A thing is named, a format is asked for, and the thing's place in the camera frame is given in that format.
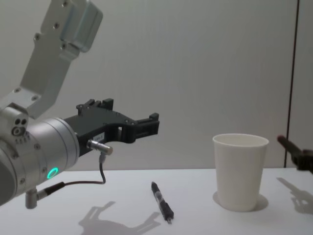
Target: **pen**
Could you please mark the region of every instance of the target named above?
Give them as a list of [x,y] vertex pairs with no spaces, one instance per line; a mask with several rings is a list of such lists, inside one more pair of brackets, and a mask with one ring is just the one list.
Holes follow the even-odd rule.
[[164,219],[171,224],[172,219],[174,219],[174,212],[171,210],[170,206],[165,202],[160,189],[158,188],[157,184],[155,182],[151,183],[151,189],[152,192],[156,198],[156,202],[158,204],[158,207],[161,210],[161,213],[164,217]]

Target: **gray wall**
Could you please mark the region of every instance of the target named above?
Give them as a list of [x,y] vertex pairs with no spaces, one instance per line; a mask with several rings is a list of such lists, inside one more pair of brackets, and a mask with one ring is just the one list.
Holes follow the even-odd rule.
[[[268,138],[266,166],[283,166],[275,139],[287,128],[296,0],[93,2],[104,12],[93,48],[41,118],[109,97],[134,119],[159,112],[159,135],[112,143],[106,169],[213,168],[212,137],[234,132]],[[48,4],[0,3],[1,96],[20,82]],[[73,169],[97,169],[97,158]]]
[[[301,0],[294,66],[289,139],[313,149],[313,1]],[[294,166],[288,155],[288,166]]]

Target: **table surface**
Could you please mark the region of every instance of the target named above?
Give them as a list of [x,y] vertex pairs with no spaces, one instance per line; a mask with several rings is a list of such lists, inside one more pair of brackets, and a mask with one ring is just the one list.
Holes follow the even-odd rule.
[[[313,175],[264,169],[253,212],[231,212],[213,199],[214,169],[105,172],[105,185],[68,186],[24,207],[24,195],[0,207],[3,235],[312,235]],[[40,185],[100,180],[96,171],[64,172]],[[175,213],[169,225],[151,192],[155,181]]]

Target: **white paper cup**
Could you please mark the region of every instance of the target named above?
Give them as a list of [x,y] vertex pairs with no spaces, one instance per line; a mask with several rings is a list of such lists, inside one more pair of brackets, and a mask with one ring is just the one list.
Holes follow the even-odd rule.
[[269,141],[245,134],[213,138],[219,204],[234,212],[255,208]]

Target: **cup rim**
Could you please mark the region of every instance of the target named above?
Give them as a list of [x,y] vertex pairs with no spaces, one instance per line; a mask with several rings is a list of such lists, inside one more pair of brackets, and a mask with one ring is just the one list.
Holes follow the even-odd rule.
[[[264,143],[261,144],[254,144],[254,145],[240,145],[240,144],[229,144],[229,143],[224,143],[224,142],[220,142],[218,140],[216,140],[216,138],[221,137],[221,136],[250,136],[250,137],[255,137],[261,140],[264,140]],[[225,146],[232,146],[232,147],[242,147],[242,148],[251,148],[251,147],[263,147],[268,145],[269,140],[261,137],[261,136],[256,136],[256,135],[250,135],[250,134],[240,134],[240,133],[230,133],[230,134],[219,134],[213,137],[213,142],[221,144],[221,145],[225,145]]]

